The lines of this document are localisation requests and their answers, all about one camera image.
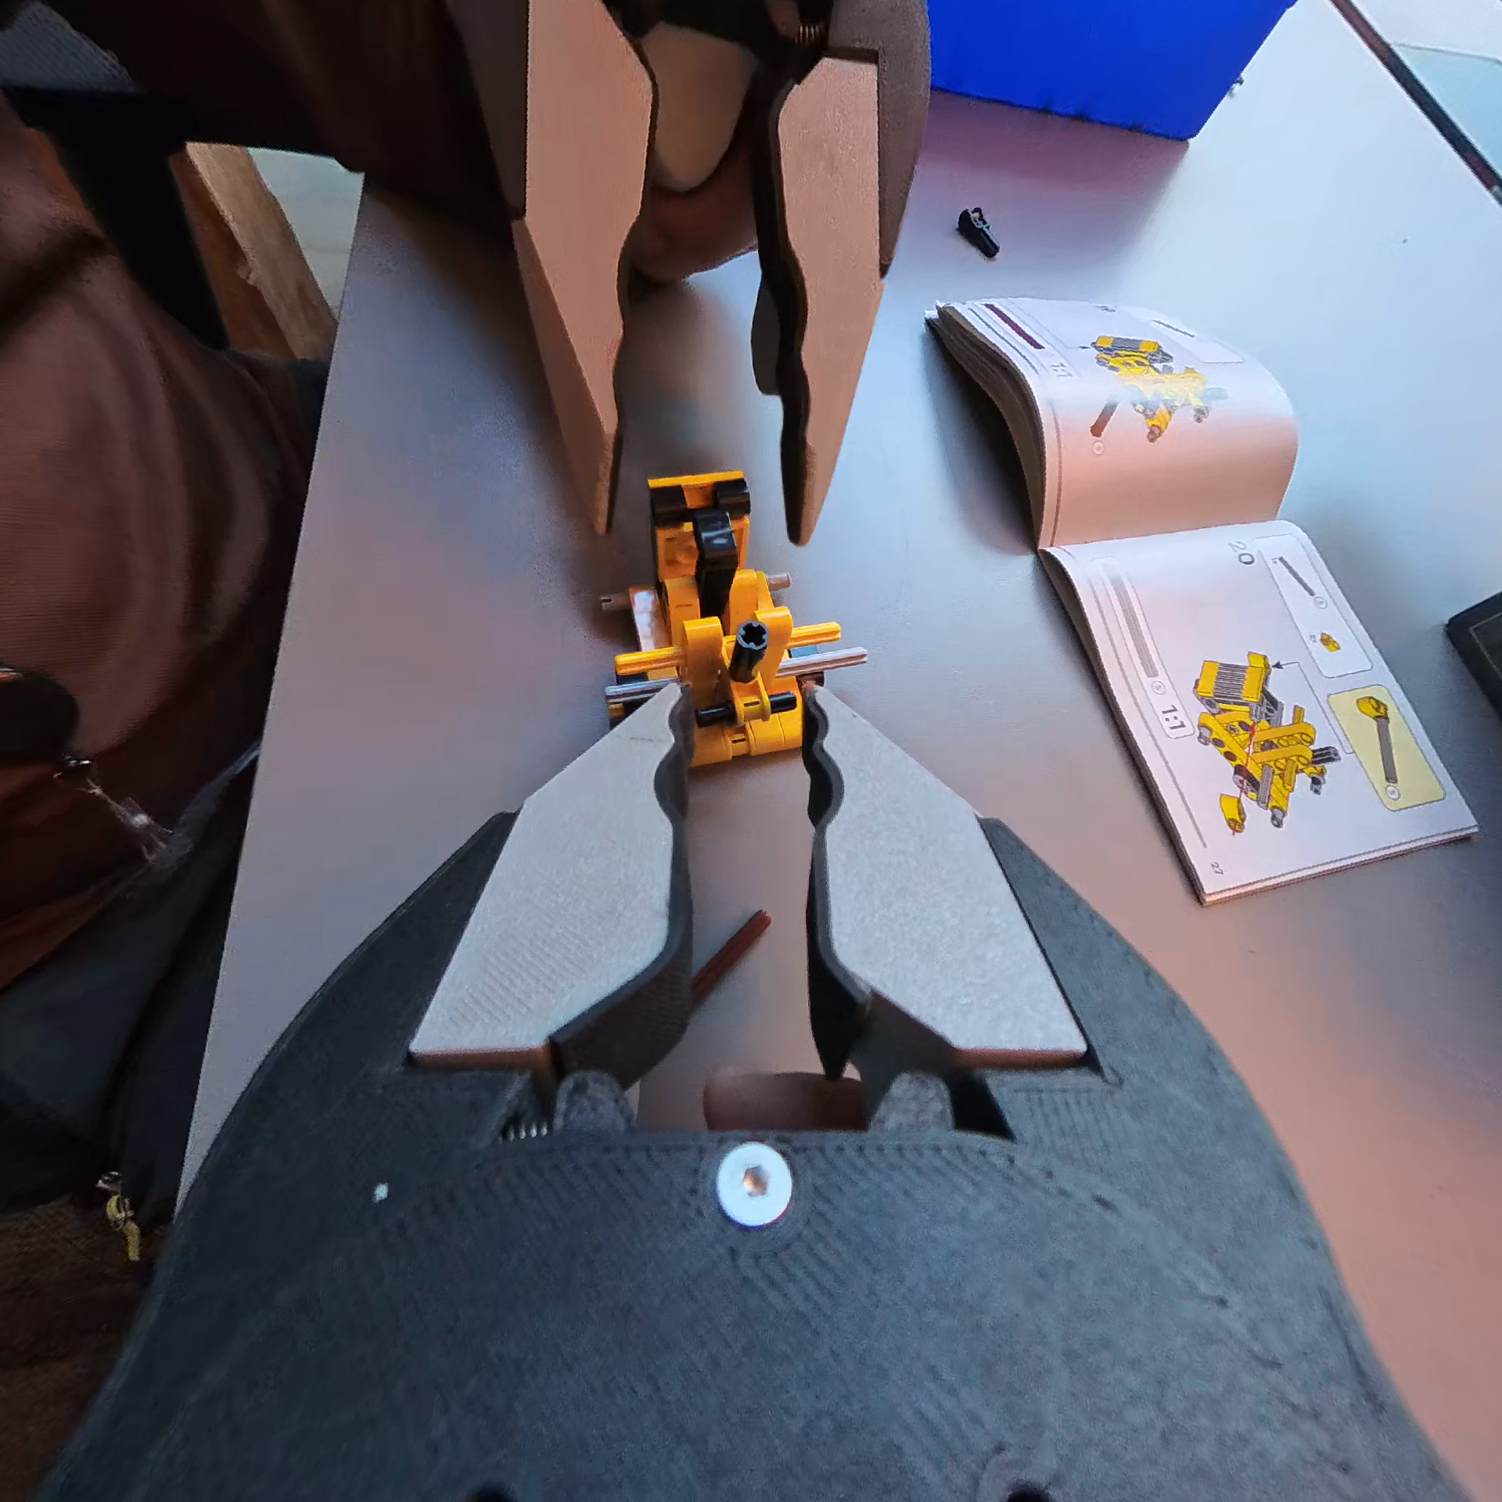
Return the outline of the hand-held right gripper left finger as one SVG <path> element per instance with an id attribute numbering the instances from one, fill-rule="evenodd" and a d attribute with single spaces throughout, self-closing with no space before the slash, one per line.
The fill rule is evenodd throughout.
<path id="1" fill-rule="evenodd" d="M 692 704 L 666 686 L 528 797 L 415 1030 L 426 1066 L 634 1085 L 683 1036 Z"/>

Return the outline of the lego instruction booklet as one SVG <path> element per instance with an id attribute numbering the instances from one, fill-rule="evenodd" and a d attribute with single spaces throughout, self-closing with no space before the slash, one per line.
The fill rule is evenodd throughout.
<path id="1" fill-rule="evenodd" d="M 945 302 L 998 404 L 1036 547 L 1202 903 L 1476 835 L 1312 538 L 1298 423 L 1259 360 L 1155 310 Z"/>

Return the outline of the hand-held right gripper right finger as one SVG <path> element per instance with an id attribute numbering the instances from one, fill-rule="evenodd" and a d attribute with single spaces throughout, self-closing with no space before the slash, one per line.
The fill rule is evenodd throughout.
<path id="1" fill-rule="evenodd" d="M 823 1071 L 1056 1068 L 1086 1039 L 975 808 L 825 686 L 804 711 Z"/>

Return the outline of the wooden furniture panel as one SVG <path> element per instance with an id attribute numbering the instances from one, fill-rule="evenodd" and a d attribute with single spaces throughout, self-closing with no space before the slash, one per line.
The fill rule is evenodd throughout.
<path id="1" fill-rule="evenodd" d="M 230 347 L 329 360 L 336 316 L 251 153 L 188 143 L 172 169 Z"/>

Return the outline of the dark red lego axle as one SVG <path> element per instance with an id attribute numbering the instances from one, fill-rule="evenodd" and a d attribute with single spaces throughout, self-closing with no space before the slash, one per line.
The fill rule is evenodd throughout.
<path id="1" fill-rule="evenodd" d="M 770 926 L 772 914 L 768 910 L 759 909 L 749 916 L 705 965 L 694 972 L 689 988 L 691 1000 L 696 1006 L 706 1002 L 752 947 L 761 942 L 761 937 Z"/>

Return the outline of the blue plastic box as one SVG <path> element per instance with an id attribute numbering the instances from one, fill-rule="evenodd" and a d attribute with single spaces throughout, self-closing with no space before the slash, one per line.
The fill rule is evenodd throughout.
<path id="1" fill-rule="evenodd" d="M 929 1 L 936 90 L 1192 139 L 1287 1 Z"/>

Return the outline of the black flat case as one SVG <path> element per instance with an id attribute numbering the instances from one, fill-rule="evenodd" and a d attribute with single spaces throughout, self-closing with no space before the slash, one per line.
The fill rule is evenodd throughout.
<path id="1" fill-rule="evenodd" d="M 1446 633 L 1497 715 L 1502 713 L 1501 674 L 1502 594 L 1479 600 L 1449 617 Z"/>

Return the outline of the yellow lego vehicle model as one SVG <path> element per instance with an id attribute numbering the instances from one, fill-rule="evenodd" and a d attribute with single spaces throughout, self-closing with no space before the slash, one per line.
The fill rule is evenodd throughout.
<path id="1" fill-rule="evenodd" d="M 650 478 L 655 579 L 601 598 L 629 612 L 638 649 L 615 660 L 611 725 L 678 683 L 694 716 L 691 764 L 703 767 L 798 748 L 804 690 L 867 662 L 837 621 L 798 626 L 779 600 L 788 573 L 749 563 L 752 496 L 745 474 Z"/>

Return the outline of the person's left hand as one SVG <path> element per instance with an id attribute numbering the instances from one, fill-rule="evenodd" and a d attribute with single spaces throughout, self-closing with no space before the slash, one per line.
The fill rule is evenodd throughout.
<path id="1" fill-rule="evenodd" d="M 751 151 L 736 141 L 689 190 L 650 183 L 627 243 L 629 270 L 671 284 L 758 247 Z"/>

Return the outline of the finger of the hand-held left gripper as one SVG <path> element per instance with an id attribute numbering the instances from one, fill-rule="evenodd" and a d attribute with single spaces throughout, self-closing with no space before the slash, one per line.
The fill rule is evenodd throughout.
<path id="1" fill-rule="evenodd" d="M 625 247 L 646 189 L 655 84 L 599 1 L 530 7 L 525 211 L 514 242 L 574 490 L 611 529 Z"/>
<path id="2" fill-rule="evenodd" d="M 814 536 L 883 296 L 878 65 L 825 56 L 752 125 L 761 287 L 751 346 L 781 400 L 789 540 Z"/>

